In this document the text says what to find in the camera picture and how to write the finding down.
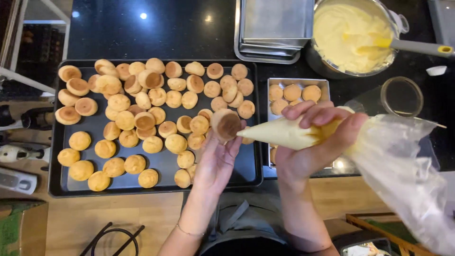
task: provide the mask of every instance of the cardboard box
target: cardboard box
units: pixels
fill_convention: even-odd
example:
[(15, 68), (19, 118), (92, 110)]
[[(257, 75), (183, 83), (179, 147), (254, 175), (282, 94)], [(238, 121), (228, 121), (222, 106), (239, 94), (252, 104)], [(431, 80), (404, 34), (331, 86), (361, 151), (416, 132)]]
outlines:
[(42, 201), (0, 200), (0, 256), (45, 256), (48, 207)]

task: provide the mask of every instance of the custard cream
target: custard cream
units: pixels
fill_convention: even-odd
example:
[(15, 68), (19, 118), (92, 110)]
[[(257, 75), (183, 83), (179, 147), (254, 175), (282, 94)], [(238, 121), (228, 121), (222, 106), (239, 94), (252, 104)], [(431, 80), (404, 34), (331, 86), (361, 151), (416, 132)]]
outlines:
[(342, 72), (368, 73), (381, 68), (392, 58), (392, 50), (372, 46), (373, 40), (393, 35), (387, 20), (352, 5), (323, 5), (314, 14), (315, 49)]

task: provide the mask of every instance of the black countertop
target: black countertop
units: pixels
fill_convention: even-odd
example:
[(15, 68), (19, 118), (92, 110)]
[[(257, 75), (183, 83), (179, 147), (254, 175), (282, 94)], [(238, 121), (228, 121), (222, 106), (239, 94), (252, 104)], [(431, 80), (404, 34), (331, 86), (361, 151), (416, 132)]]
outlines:
[[(408, 20), (410, 31), (401, 35), (401, 39), (435, 42), (426, 1), (384, 0), (383, 3)], [(235, 0), (74, 0), (73, 11), (79, 16), (71, 19), (68, 59), (236, 59), (233, 50)], [(449, 66), (446, 74), (428, 76), (425, 70), (438, 65)], [(454, 69), (454, 62), (446, 59), (400, 52), (391, 67), (378, 75), (330, 80), (330, 96), (336, 106), (343, 105), (391, 77), (410, 78), (424, 95), (424, 108), (419, 117), (449, 127), (436, 128), (430, 139), (441, 170), (453, 170)], [(270, 77), (322, 78), (304, 58), (292, 65), (258, 63), (258, 85), (260, 94), (264, 95), (260, 103), (261, 121), (267, 117), (266, 82)], [(348, 173), (325, 169), (317, 177), (356, 172)], [(264, 167), (264, 176), (276, 174)]]

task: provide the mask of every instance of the metal bowl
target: metal bowl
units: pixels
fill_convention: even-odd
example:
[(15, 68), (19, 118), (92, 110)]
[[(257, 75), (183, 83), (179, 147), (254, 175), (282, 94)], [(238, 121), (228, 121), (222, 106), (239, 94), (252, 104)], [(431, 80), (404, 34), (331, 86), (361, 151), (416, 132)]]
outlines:
[[(349, 5), (353, 5), (356, 7), (361, 8), (364, 11), (367, 11), (368, 13), (371, 13), (373, 15), (377, 16), (382, 16), (386, 20), (389, 21), (390, 23), (390, 29), (393, 31), (395, 38), (399, 38), (399, 30), (398, 26), (395, 23), (395, 20), (392, 17), (391, 12), (385, 5), (383, 5), (380, 1), (378, 0), (319, 0), (315, 5), (314, 5), (314, 11), (318, 8), (318, 6), (321, 5), (326, 5), (330, 4), (331, 2), (335, 2), (336, 4), (340, 3), (345, 3)], [(316, 41), (314, 38), (311, 38), (311, 45), (306, 47), (306, 52), (305, 52), (305, 59), (310, 65), (310, 67), (316, 71), (319, 75), (326, 77), (326, 78), (332, 78), (332, 79), (343, 79), (343, 78), (349, 78), (349, 77), (369, 77), (376, 75), (383, 70), (387, 69), (394, 61), (395, 56), (397, 54), (396, 50), (392, 50), (392, 58), (390, 58), (388, 61), (385, 61), (380, 68), (377, 68), (371, 72), (368, 73), (355, 73), (355, 72), (350, 72), (350, 71), (340, 71), (338, 66), (333, 64), (330, 61), (326, 61), (322, 59), (321, 55), (317, 50), (315, 50), (314, 46), (317, 45)]]

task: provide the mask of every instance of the person's right hand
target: person's right hand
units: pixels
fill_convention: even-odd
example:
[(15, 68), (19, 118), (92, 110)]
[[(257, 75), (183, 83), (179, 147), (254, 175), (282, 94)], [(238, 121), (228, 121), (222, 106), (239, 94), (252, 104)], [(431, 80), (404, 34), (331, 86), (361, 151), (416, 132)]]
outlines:
[(355, 113), (335, 108), (333, 102), (315, 104), (305, 101), (295, 106), (287, 106), (282, 111), (288, 120), (295, 120), (302, 114), (299, 126), (303, 129), (311, 125), (323, 126), (332, 120), (344, 121), (333, 135), (322, 144), (296, 151), (278, 147), (275, 156), (278, 180), (287, 184), (296, 193), (302, 192), (309, 176), (336, 160), (349, 146), (355, 143), (362, 124), (368, 119), (364, 113)]

